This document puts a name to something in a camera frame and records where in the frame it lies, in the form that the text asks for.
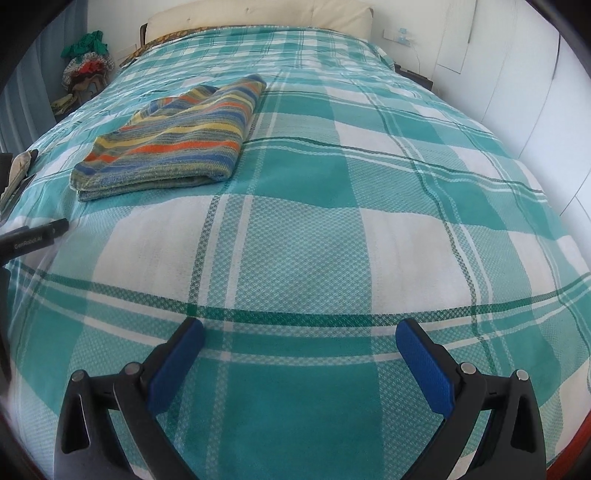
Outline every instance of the nightstand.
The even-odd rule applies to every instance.
[[[418,83],[421,87],[426,88],[429,92],[433,88],[433,82],[429,80],[427,77],[419,75],[418,73],[411,72],[410,70],[403,69],[398,63],[394,64],[394,70],[396,73],[406,77],[407,79],[411,79],[413,82]]]

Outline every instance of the folded towel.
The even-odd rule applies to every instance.
[[[97,137],[74,167],[81,202],[137,190],[230,178],[265,81],[253,74],[150,102],[120,129]]]

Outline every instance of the bed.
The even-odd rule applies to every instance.
[[[250,73],[267,88],[229,181],[76,200],[69,174],[98,135]],[[206,346],[158,421],[200,478],[400,478],[440,423],[394,341],[411,316],[458,361],[529,372],[549,463],[589,412],[576,244],[493,134],[367,41],[276,25],[153,39],[33,148],[36,177],[0,232],[71,227],[9,265],[5,402],[48,478],[70,374],[143,360],[187,315]]]

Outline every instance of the headboard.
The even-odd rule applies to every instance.
[[[200,0],[155,14],[139,29],[143,46],[180,30],[220,25],[329,28],[368,40],[373,9],[358,0]]]

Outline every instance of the white wardrobe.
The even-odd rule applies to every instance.
[[[433,81],[534,173],[591,265],[591,79],[558,31],[525,0],[452,0]]]

